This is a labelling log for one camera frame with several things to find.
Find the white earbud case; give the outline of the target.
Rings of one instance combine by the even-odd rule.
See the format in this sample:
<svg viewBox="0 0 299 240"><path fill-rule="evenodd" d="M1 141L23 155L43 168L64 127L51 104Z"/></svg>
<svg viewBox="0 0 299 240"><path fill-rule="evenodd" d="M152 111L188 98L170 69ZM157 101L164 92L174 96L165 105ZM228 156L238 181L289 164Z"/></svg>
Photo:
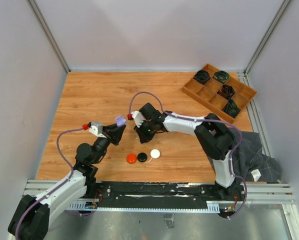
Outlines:
<svg viewBox="0 0 299 240"><path fill-rule="evenodd" d="M161 156L161 152L158 149L152 149L150 151L150 156L152 159L158 159Z"/></svg>

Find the orange earbud case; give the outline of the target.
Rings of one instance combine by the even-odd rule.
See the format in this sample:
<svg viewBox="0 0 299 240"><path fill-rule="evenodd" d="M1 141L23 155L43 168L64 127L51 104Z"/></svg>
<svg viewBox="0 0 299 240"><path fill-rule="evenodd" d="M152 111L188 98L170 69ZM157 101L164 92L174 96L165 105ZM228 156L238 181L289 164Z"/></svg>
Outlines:
<svg viewBox="0 0 299 240"><path fill-rule="evenodd" d="M130 153L126 156L126 161L129 164L134 164L137 161L137 156L133 153Z"/></svg>

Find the black earbud case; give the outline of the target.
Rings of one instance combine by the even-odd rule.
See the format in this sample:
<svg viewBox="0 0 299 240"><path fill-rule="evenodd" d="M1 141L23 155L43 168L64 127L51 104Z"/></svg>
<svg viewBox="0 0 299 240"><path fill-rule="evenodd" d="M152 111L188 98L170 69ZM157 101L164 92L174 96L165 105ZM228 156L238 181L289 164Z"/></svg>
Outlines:
<svg viewBox="0 0 299 240"><path fill-rule="evenodd" d="M146 162L148 159L148 155L144 152L140 152L138 155L137 155L137 160L141 163L144 163Z"/></svg>

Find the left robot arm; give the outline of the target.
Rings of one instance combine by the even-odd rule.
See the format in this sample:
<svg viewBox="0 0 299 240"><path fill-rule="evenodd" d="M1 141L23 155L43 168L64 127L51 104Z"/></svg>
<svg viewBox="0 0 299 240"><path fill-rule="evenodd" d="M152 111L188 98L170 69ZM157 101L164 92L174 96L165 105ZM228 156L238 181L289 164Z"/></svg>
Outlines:
<svg viewBox="0 0 299 240"><path fill-rule="evenodd" d="M31 196L23 196L13 214L7 231L17 240L42 240L52 222L71 203L81 197L96 194L96 164L107 153L109 145L117 146L126 128L125 123L102 125L90 122L81 127L97 137L93 144L82 143L76 149L75 164L70 172L49 189Z"/></svg>

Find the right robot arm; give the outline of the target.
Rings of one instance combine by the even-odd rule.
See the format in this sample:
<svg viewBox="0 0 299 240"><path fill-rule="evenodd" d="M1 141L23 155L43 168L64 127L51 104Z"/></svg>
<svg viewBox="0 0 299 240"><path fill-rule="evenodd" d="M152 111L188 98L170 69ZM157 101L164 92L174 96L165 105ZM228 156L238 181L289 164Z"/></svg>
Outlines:
<svg viewBox="0 0 299 240"><path fill-rule="evenodd" d="M190 117L172 111L160 112L148 102L138 111L128 113L127 118L134 121L134 130L141 144L150 142L158 133L178 132L195 136L214 169L216 195L221 200L233 196L235 177L231 150L235 137L217 115Z"/></svg>

